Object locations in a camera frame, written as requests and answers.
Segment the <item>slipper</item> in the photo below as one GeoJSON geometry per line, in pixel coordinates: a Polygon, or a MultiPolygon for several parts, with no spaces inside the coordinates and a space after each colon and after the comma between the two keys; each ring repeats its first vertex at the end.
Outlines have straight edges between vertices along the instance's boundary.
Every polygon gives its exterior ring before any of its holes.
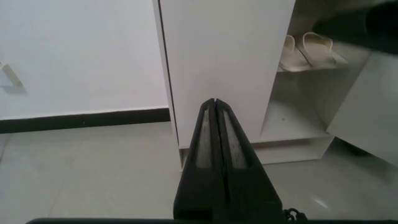
{"type": "Polygon", "coordinates": [[[295,47],[294,38],[286,35],[284,48],[279,60],[279,67],[289,72],[301,72],[310,69],[302,53],[295,47]]]}
{"type": "Polygon", "coordinates": [[[338,60],[342,58],[332,51],[332,46],[331,39],[314,32],[305,33],[297,43],[297,48],[313,68],[336,68],[340,64],[338,60]]]}

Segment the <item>gray floor tile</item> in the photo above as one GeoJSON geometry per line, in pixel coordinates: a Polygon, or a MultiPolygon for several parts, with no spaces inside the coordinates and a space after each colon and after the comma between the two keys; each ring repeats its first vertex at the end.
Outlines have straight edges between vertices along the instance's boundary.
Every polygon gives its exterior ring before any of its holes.
{"type": "Polygon", "coordinates": [[[47,217],[80,147],[69,131],[13,134],[0,163],[0,223],[47,217]]]}
{"type": "Polygon", "coordinates": [[[0,134],[0,162],[12,134],[0,134]]]}
{"type": "MultiPolygon", "coordinates": [[[[170,123],[0,135],[0,223],[37,217],[172,218],[170,123]]],[[[284,208],[311,219],[398,219],[398,170],[337,141],[320,161],[264,166],[284,208]]]]}
{"type": "Polygon", "coordinates": [[[335,141],[320,161],[264,166],[284,208],[310,219],[398,220],[398,170],[335,141]]]}
{"type": "Polygon", "coordinates": [[[170,123],[92,128],[52,217],[172,218],[180,179],[170,123]]]}

